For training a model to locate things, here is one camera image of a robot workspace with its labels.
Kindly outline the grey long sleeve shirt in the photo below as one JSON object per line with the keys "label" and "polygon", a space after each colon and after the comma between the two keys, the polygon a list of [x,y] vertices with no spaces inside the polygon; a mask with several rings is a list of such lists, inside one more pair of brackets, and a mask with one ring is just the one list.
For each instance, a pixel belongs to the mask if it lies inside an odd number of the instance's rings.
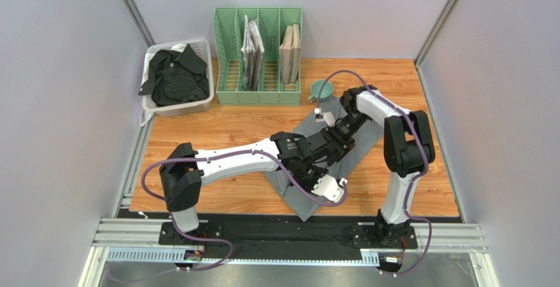
{"label": "grey long sleeve shirt", "polygon": [[[346,115],[346,111],[340,103],[340,99],[336,97],[329,97],[327,100],[321,102],[320,107],[323,111],[332,112],[336,118],[342,118]],[[324,127],[325,123],[317,122],[315,120],[315,113],[310,112],[310,114],[293,129],[293,132],[309,137],[315,133],[319,133]],[[369,151],[382,139],[383,133],[384,129],[381,125],[374,121],[367,121],[360,127],[357,133],[353,135],[356,145],[341,161],[329,166],[326,162],[326,158],[322,157],[317,165],[327,168],[329,170],[328,174],[334,178],[347,179]],[[265,172],[264,176],[279,197],[301,221],[307,221],[321,207],[319,204],[305,197],[296,187],[290,186],[289,179],[282,170]]]}

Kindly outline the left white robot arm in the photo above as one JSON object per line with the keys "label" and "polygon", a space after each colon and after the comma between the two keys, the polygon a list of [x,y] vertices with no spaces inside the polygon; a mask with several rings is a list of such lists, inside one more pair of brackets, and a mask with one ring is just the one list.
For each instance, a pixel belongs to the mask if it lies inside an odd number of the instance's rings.
{"label": "left white robot arm", "polygon": [[196,204],[201,188],[228,177],[252,172],[285,172],[289,181],[308,198],[337,203],[344,183],[316,165],[304,136],[279,132],[268,139],[220,150],[193,150],[179,145],[159,168],[164,199],[172,219],[182,232],[198,229]]}

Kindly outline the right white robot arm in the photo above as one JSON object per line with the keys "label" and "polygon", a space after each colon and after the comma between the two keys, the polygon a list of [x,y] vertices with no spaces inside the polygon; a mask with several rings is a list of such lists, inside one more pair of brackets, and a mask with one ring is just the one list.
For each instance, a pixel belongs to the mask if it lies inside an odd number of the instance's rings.
{"label": "right white robot arm", "polygon": [[390,182],[370,235],[380,246],[397,246],[412,234],[409,209],[413,194],[435,159],[428,115],[402,108],[369,85],[345,91],[340,103],[346,115],[339,121],[332,113],[315,108],[316,118],[327,123],[325,136],[333,138],[339,150],[349,148],[350,139],[365,121],[383,127],[383,156]]}

